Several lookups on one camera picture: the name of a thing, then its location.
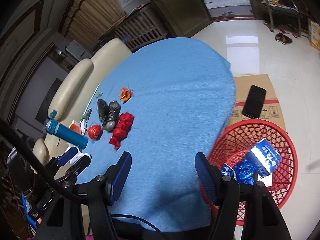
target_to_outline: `red plastic laundry basket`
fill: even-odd
[[[268,142],[281,155],[281,161],[272,173],[272,186],[268,187],[278,208],[281,208],[288,200],[298,173],[298,160],[293,143],[287,133],[279,126],[265,120],[250,119],[235,123],[221,134],[213,146],[208,157],[211,165],[222,168],[223,163],[233,167],[245,154],[261,139],[266,138]],[[216,207],[203,196],[206,203],[211,205],[212,212]],[[244,222],[245,202],[239,203],[237,225]]]

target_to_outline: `blue water bottle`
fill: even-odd
[[[85,136],[78,134],[77,132],[69,129],[63,124],[57,122],[54,119],[56,114],[57,111],[53,110],[50,115],[50,120],[45,126],[47,132],[57,136],[58,138],[61,138],[62,140],[68,143],[78,146],[80,149],[86,148],[88,144],[88,139]]]

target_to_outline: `red ball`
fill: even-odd
[[[88,136],[90,139],[98,139],[99,135],[101,133],[102,129],[101,126],[98,124],[92,125],[89,129],[88,129]]]

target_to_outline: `sofa armrest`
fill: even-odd
[[[131,54],[132,52],[120,39],[113,39],[99,49],[91,58],[94,68],[99,68],[98,84]]]
[[[44,144],[44,140],[42,138],[36,141],[32,152],[41,162],[42,165],[45,165],[49,161],[49,151],[46,145]]]
[[[93,63],[88,58],[81,60],[75,65],[54,95],[48,109],[48,116],[55,109],[57,111],[55,120],[59,121],[61,119],[74,93],[92,69]]]

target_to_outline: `orange toy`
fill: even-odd
[[[88,136],[90,139],[99,139],[99,136],[101,134],[101,126],[100,125],[92,125],[89,129],[88,129]]]
[[[121,95],[118,97],[120,98],[121,101],[124,103],[127,102],[131,97],[132,97],[132,91],[126,88],[121,88]]]
[[[76,133],[80,133],[80,128],[79,128],[79,126],[76,125],[76,124],[74,124],[74,123],[69,126],[69,129],[73,130],[73,131],[76,132]]]

